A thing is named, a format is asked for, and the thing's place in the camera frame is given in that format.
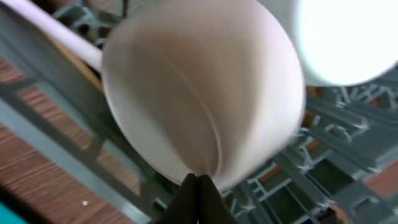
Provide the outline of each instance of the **beige bowl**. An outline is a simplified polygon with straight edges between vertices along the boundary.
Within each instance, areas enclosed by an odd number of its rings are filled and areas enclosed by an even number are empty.
[[[299,60],[255,0],[166,0],[115,28],[103,71],[123,133],[176,184],[193,172],[232,186],[302,120]]]

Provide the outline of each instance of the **gray dish rack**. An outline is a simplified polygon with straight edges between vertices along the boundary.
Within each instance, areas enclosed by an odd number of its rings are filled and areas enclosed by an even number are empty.
[[[53,16],[101,47],[126,11],[121,7],[120,15],[114,15],[78,2]],[[0,30],[7,30],[0,32],[0,54],[26,76],[0,86],[0,122],[132,221],[147,223],[161,216],[176,187],[128,144],[104,95],[41,32],[2,4]],[[17,91],[32,85],[94,136],[87,151],[16,97]],[[363,85],[320,91],[307,97],[312,118],[289,146],[245,181],[221,192],[231,198],[228,206],[240,223],[320,223],[316,214],[333,204],[353,223],[398,222],[398,198],[381,198],[363,184],[398,158],[398,69]],[[101,150],[138,176],[140,195],[98,165]]]

